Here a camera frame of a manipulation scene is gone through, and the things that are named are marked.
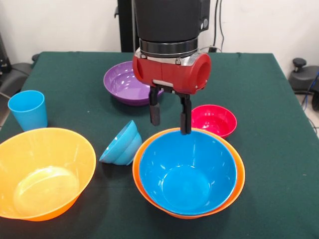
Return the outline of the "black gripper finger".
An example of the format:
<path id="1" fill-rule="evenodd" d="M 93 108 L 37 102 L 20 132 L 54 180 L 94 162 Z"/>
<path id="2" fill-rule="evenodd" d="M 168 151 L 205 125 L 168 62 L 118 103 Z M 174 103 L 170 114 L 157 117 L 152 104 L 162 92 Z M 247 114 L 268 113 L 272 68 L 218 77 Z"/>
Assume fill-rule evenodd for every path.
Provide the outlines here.
<path id="1" fill-rule="evenodd" d="M 188 94 L 179 94 L 182 104 L 182 113 L 180 115 L 180 131 L 182 135 L 191 133 L 191 100 Z"/>
<path id="2" fill-rule="evenodd" d="M 149 92 L 149 108 L 150 108 L 150 119 L 154 126 L 160 124 L 160 105 L 158 103 L 159 89 L 157 87 L 150 87 Z"/>

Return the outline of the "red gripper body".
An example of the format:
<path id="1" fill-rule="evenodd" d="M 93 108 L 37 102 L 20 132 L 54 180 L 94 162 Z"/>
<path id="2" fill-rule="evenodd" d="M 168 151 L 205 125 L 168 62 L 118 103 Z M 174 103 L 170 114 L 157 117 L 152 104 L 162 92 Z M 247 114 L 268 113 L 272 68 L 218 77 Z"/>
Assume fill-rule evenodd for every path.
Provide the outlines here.
<path id="1" fill-rule="evenodd" d="M 194 53 L 181 58 L 176 64 L 175 58 L 147 59 L 133 57 L 133 71 L 135 77 L 143 84 L 155 86 L 168 86 L 174 91 L 194 95 L 198 90 L 204 89 L 211 71 L 211 59 L 206 53 Z"/>

